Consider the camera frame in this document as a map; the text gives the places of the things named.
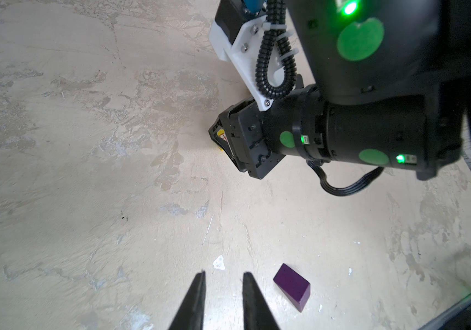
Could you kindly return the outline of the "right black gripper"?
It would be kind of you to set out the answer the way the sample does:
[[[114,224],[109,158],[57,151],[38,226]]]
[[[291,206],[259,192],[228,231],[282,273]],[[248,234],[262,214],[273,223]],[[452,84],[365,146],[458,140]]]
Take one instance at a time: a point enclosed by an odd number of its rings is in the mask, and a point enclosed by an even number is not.
[[[267,142],[263,128],[264,115],[256,101],[248,98],[223,111],[209,128],[214,141],[218,129],[224,129],[230,146],[225,152],[236,168],[250,177],[262,180],[284,159]]]

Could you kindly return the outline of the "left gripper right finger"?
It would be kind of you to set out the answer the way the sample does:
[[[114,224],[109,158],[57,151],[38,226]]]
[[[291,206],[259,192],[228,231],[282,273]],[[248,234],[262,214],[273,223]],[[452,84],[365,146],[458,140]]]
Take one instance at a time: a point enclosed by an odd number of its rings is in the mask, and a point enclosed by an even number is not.
[[[250,272],[245,272],[242,282],[245,330],[280,330],[266,300]]]

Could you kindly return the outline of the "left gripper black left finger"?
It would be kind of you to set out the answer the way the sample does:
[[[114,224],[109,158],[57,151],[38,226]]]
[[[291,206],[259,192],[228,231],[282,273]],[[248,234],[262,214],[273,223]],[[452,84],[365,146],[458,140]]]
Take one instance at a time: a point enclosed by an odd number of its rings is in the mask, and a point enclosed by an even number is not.
[[[205,317],[206,273],[197,273],[169,330],[203,330]]]

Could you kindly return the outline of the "small yellow cube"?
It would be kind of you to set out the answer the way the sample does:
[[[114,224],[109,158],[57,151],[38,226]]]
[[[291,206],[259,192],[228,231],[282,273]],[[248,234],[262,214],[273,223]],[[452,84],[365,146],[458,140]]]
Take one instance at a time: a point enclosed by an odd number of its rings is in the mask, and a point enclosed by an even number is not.
[[[227,152],[230,151],[230,146],[227,140],[227,136],[224,129],[218,129],[214,134],[214,142],[221,148],[221,150]]]

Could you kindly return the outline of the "purple block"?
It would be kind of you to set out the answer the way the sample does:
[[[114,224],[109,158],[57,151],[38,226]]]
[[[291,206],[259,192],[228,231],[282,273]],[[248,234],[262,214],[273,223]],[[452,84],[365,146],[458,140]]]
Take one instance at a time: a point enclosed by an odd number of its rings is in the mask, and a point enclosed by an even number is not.
[[[295,308],[302,312],[310,298],[311,284],[293,268],[282,264],[273,278]]]

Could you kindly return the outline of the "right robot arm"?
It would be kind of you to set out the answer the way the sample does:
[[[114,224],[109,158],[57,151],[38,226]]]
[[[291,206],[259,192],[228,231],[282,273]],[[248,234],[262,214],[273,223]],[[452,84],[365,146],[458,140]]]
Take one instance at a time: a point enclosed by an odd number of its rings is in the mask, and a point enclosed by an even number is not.
[[[345,197],[471,138],[471,1],[221,1],[209,40],[250,91],[209,135],[256,179],[297,156]]]

